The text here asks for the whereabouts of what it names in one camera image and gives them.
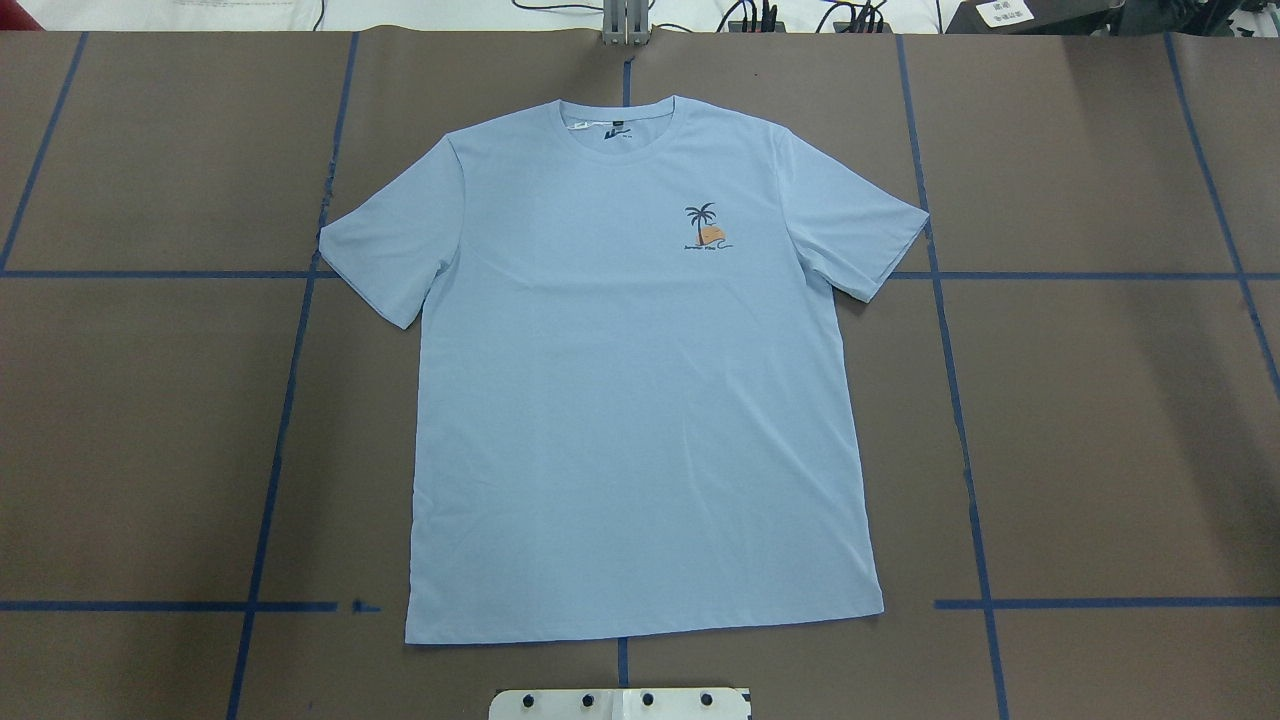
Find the light blue t-shirt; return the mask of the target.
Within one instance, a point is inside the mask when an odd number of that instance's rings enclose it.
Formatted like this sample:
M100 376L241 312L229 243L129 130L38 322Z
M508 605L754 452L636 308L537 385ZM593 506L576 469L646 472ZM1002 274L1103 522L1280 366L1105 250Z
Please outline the light blue t-shirt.
M420 331L404 642L882 614L836 295L929 217L773 122L557 100L317 237Z

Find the black box with label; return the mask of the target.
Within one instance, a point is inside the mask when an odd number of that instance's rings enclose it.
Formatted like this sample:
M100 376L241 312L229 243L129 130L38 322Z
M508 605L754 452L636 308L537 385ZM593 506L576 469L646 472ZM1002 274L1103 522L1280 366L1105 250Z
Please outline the black box with label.
M963 1L943 35L1088 36L1105 31L1125 1Z

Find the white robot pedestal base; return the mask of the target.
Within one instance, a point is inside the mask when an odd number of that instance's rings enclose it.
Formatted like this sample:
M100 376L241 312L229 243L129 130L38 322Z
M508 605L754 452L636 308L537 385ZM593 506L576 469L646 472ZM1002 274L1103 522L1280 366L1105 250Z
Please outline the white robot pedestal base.
M751 719L750 691L640 687L502 691L489 719Z

